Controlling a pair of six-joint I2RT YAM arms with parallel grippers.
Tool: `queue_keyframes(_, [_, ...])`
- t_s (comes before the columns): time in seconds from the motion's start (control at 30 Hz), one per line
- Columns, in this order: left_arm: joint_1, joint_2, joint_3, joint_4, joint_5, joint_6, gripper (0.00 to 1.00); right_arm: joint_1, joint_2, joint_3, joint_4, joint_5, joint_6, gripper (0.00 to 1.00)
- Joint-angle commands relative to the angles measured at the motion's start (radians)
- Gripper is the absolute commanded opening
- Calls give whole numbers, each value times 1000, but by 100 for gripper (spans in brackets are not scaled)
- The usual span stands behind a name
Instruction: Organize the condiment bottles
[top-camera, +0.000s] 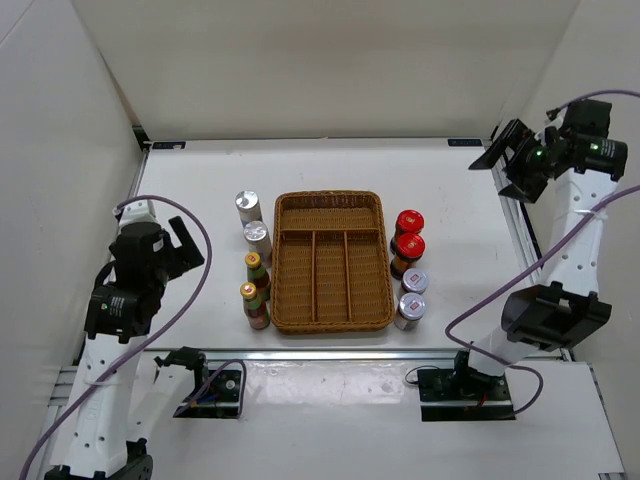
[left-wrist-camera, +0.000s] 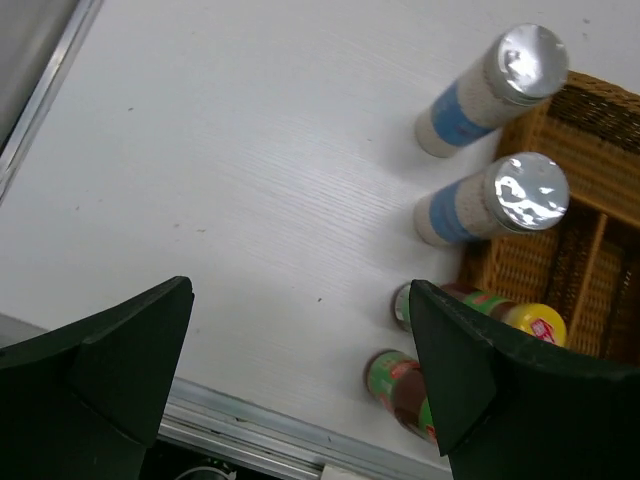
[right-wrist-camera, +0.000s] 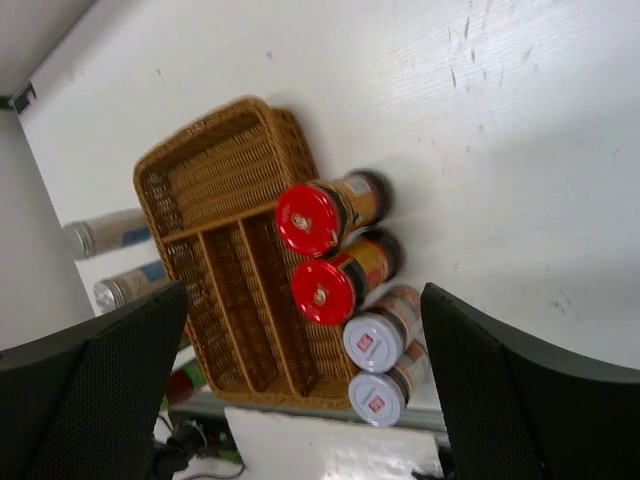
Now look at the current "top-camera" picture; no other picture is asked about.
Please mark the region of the red-lid sauce jar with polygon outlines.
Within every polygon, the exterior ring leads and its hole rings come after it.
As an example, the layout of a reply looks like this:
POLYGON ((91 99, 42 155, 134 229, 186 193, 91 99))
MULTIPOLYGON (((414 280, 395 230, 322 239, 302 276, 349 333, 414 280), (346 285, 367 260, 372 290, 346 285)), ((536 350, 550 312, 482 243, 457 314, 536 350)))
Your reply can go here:
POLYGON ((395 232, 391 239, 391 243, 396 245, 400 236, 411 233, 420 234, 424 228, 424 217, 420 212, 414 209, 401 211, 395 222, 395 232))
POLYGON ((404 273, 414 268, 422 258, 426 244, 423 238, 416 233, 404 233, 394 238, 394 256, 390 263, 391 275, 401 279, 404 273))

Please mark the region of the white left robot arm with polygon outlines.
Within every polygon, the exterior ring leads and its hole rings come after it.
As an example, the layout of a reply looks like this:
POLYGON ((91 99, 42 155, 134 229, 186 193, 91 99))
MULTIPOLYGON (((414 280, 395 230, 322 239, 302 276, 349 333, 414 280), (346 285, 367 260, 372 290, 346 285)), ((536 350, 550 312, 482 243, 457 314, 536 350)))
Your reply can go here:
POLYGON ((155 427, 168 420, 184 398, 206 395, 210 377, 203 352, 182 347, 156 358, 158 385, 141 406, 132 393, 142 352, 161 334, 151 323, 170 281, 201 269, 209 273, 212 246, 198 248, 188 232, 185 207, 164 229, 156 218, 157 195, 141 195, 118 205, 119 231, 111 260, 99 272, 84 330, 83 357, 67 409, 75 419, 62 462, 48 479, 148 479, 154 461, 148 444, 155 427))

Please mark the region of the silver-lid bead jar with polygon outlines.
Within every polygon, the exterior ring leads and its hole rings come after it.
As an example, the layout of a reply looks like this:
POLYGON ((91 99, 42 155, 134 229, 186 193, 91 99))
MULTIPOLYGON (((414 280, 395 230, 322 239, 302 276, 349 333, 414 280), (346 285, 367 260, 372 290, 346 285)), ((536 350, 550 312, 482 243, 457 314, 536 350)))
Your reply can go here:
POLYGON ((235 205, 242 227, 255 221, 263 221, 259 196, 252 190, 240 191, 235 197, 235 205))
POLYGON ((251 221, 244 226, 243 235, 250 252, 258 253, 262 262, 272 264, 272 242, 267 225, 262 221, 251 221))

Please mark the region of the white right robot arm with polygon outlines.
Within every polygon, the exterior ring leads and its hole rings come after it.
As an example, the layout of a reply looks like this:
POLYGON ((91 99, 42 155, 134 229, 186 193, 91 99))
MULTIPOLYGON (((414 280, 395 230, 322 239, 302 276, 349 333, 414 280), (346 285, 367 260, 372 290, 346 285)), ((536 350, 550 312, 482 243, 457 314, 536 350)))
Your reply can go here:
POLYGON ((628 158, 627 144, 609 136, 611 110, 604 101, 574 100, 549 111, 540 132, 513 119, 471 164, 489 170, 503 160, 508 183, 500 194, 523 203, 553 184, 556 209, 551 248, 531 267, 536 284, 515 290, 509 281, 499 326, 456 357, 449 387, 458 398, 476 397, 536 352, 575 347, 610 319, 611 305, 599 298, 599 249, 605 203, 615 199, 628 158))

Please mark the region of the white-lid dark jar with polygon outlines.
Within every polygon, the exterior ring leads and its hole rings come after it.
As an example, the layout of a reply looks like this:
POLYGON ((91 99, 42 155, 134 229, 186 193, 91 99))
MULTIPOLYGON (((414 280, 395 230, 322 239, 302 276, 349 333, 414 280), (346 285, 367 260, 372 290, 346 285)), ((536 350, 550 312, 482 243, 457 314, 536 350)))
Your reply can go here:
POLYGON ((410 268, 406 270, 400 280, 400 286, 397 291, 397 298, 408 293, 423 295, 429 286, 430 280, 427 273, 419 268, 410 268))
POLYGON ((398 301, 394 325, 402 331, 414 330, 420 323, 427 310, 422 295, 406 293, 398 301))

